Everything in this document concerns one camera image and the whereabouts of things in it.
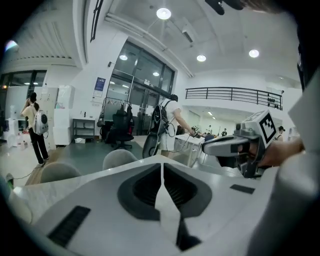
recessed light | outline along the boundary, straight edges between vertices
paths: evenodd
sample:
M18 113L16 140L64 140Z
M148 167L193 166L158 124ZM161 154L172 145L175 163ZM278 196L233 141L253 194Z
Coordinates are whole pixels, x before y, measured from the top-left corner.
M204 62L206 61L207 57L204 55L199 55L198 57L196 57L196 59L198 60L198 62Z
M161 20L167 20L171 17L171 11L169 11L167 8L160 8L156 11L156 15Z
M249 56L250 56L251 58L256 58L256 57L259 56L259 51L253 49L253 50L249 51Z
M120 60L126 61L128 57L126 55L120 55L119 56Z

poster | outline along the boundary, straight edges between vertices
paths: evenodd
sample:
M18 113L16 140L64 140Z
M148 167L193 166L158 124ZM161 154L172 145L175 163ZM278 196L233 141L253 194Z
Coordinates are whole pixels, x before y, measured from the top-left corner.
M102 97L102 93L104 91L106 79L98 77L95 82L95 87L93 91L93 96L94 97Z

hand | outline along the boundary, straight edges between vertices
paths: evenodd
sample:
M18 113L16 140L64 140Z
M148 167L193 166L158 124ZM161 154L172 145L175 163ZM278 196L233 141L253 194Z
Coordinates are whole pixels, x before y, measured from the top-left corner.
M294 141L273 141L264 153L263 159L258 163L258 167L262 166L280 166L289 157L300 153L304 150L302 140L299 138ZM242 145L238 147L238 152L243 150ZM249 157L255 158L258 150L256 143L251 143L249 148Z
M192 130L192 129L191 129L191 130L189 131L189 135L192 136L192 137L195 136L195 135L196 135L195 130Z

backpack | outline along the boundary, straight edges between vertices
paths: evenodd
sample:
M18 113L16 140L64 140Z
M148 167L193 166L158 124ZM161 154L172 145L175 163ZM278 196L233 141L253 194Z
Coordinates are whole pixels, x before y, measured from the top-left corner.
M280 134L278 137L274 138L274 140L277 141L280 136L282 136L282 135Z
M41 135L49 130L48 118L43 110L38 110L33 120L33 131L35 134Z
M168 131L169 121L167 118L166 107L171 101L172 100L169 100L164 106L162 106L163 102L155 106L151 117L152 124L150 127L150 132L160 135Z

balcony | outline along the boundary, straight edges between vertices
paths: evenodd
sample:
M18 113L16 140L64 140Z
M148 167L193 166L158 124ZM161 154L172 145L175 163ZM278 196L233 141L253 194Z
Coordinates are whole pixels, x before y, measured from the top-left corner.
M276 93L240 87L198 87L185 89L185 99L211 99L247 102L283 110L282 96Z

